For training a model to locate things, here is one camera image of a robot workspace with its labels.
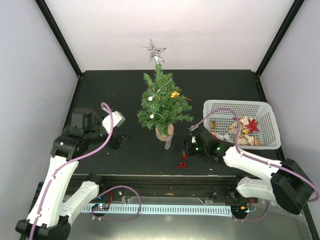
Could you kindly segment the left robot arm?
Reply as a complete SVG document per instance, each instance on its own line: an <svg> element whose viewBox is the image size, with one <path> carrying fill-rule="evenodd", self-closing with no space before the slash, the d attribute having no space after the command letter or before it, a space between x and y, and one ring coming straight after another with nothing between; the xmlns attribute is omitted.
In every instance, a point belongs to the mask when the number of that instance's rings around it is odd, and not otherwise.
<svg viewBox="0 0 320 240"><path fill-rule="evenodd" d="M94 198L103 199L108 188L102 177L89 175L79 189L64 202L71 177L79 162L106 145L117 149L128 135L115 136L113 129L125 121L118 111L101 103L106 116L93 109L78 107L69 124L53 142L47 176L26 219L19 220L16 232L30 240L66 240L71 226L83 208Z"/></svg>

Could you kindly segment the silver glitter star topper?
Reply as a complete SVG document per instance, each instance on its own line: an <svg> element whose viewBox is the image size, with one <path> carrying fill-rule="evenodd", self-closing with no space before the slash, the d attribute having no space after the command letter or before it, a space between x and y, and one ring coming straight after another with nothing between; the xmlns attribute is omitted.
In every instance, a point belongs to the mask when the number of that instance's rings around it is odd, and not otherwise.
<svg viewBox="0 0 320 240"><path fill-rule="evenodd" d="M149 45L142 47L149 54L149 61L155 61L156 64L160 62L165 63L162 53L167 49L166 47L157 47L152 38L149 39Z"/></svg>

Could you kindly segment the red berry sprig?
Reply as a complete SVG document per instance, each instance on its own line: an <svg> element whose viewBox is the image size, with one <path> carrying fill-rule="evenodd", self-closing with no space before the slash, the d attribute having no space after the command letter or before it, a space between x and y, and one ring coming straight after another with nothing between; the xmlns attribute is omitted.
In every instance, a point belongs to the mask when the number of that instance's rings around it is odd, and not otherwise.
<svg viewBox="0 0 320 240"><path fill-rule="evenodd" d="M182 161L177 165L178 169L183 169L183 168L186 168L186 167L187 167L186 162L182 162Z"/></svg>

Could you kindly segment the clear battery box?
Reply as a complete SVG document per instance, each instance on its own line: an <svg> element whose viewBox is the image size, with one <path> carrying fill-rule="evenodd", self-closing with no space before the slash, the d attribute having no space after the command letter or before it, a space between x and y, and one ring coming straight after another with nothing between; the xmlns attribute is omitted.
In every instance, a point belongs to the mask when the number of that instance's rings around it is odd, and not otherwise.
<svg viewBox="0 0 320 240"><path fill-rule="evenodd" d="M165 146L164 146L164 148L166 150L168 150L171 147L173 136L174 136L174 134L170 134L167 136L166 141L165 141Z"/></svg>

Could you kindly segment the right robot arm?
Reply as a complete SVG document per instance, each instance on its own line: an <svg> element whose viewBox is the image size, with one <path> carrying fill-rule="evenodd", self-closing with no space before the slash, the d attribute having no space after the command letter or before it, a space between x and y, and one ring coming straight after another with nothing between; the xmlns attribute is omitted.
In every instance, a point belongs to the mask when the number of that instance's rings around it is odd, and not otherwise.
<svg viewBox="0 0 320 240"><path fill-rule="evenodd" d="M285 211L298 215L314 193L312 182L293 159L272 160L239 149L231 142L219 140L200 126L190 131L191 139L181 144L181 156L202 155L212 163L239 169L253 178L236 177L228 187L228 198L264 199L277 203Z"/></svg>

